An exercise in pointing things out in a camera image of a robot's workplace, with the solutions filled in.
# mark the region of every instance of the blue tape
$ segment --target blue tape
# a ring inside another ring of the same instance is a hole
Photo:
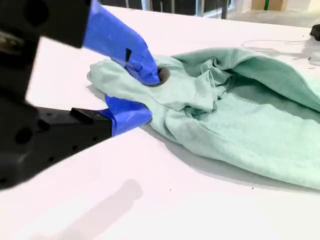
[[[158,68],[143,38],[92,0],[83,46],[110,57],[144,85],[160,83]]]
[[[151,111],[141,102],[129,101],[105,95],[109,108],[99,112],[112,120],[112,136],[128,132],[149,123],[152,120]]]

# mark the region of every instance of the floor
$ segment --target floor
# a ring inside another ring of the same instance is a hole
[[[311,28],[315,24],[320,24],[320,10],[318,11],[249,11],[246,13],[230,13],[229,20],[277,24],[295,27]]]

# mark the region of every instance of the table surface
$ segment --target table surface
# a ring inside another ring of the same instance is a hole
[[[309,28],[108,9],[153,54],[242,47],[320,77]],[[89,66],[104,57],[43,38],[27,99],[103,109]],[[3,240],[319,239],[320,194],[198,157],[149,127],[104,141],[0,192]]]

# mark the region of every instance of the wrinkled fabric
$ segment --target wrinkled fabric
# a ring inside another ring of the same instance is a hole
[[[150,126],[194,154],[320,189],[320,82],[240,48],[154,58],[170,70],[158,87],[111,60],[91,65],[87,77],[111,97],[144,103]]]

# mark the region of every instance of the white table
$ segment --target white table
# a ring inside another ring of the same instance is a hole
[[[154,54],[242,46],[320,76],[320,43],[309,40],[308,28],[108,9]],[[103,58],[42,39],[28,100],[104,108],[86,79],[89,65]],[[197,157],[138,128],[1,191],[0,239],[312,240],[320,235],[319,203],[319,192]]]

